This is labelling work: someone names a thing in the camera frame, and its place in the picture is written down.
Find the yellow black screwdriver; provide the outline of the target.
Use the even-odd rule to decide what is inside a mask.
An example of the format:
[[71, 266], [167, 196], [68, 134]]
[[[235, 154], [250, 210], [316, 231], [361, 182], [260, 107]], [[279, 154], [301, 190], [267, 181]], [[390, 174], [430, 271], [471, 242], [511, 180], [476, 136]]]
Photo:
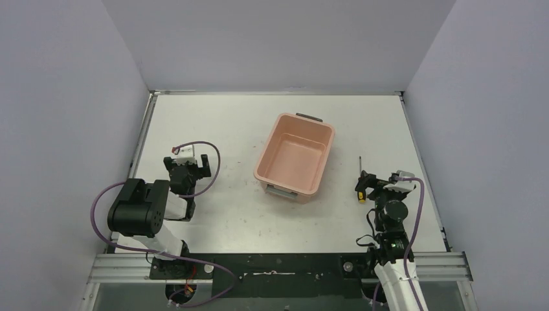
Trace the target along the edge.
[[[361, 156], [359, 156], [359, 170], [360, 170], [360, 175], [359, 175], [359, 178], [358, 178], [357, 186], [359, 186], [361, 184], [361, 180], [366, 176], [366, 171], [363, 170], [363, 168], [362, 168], [362, 157]], [[357, 192], [358, 202], [359, 203], [365, 203], [365, 201], [366, 201], [365, 189], [362, 186], [360, 186], [360, 187], [357, 187], [355, 191]]]

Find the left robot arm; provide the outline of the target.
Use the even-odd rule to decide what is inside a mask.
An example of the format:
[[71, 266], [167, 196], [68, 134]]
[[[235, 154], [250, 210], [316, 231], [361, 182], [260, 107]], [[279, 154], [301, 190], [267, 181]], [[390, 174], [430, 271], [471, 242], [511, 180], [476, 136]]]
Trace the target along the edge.
[[212, 175], [208, 156], [203, 154], [200, 158], [198, 164], [194, 154], [165, 157], [163, 164], [168, 179], [157, 179], [153, 183], [127, 179], [107, 215], [110, 230], [155, 250], [153, 270], [171, 278], [187, 277], [195, 267], [194, 263], [180, 259], [189, 253], [188, 246], [164, 221], [192, 219], [196, 209], [196, 183]]

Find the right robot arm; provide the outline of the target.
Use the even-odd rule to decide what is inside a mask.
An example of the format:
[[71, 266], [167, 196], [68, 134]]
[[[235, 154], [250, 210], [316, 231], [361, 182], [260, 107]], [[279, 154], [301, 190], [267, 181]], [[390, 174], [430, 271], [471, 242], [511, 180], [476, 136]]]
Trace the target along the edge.
[[[409, 208], [404, 199], [416, 188], [420, 189], [420, 197], [412, 234], [408, 236], [403, 222]], [[391, 310], [427, 310], [412, 251], [423, 212], [425, 183], [402, 170], [392, 173], [388, 180], [362, 170], [355, 192], [359, 202], [374, 203], [373, 209], [366, 213], [374, 241], [362, 244], [368, 248], [370, 269], [379, 279], [372, 300], [376, 300], [382, 289]]]

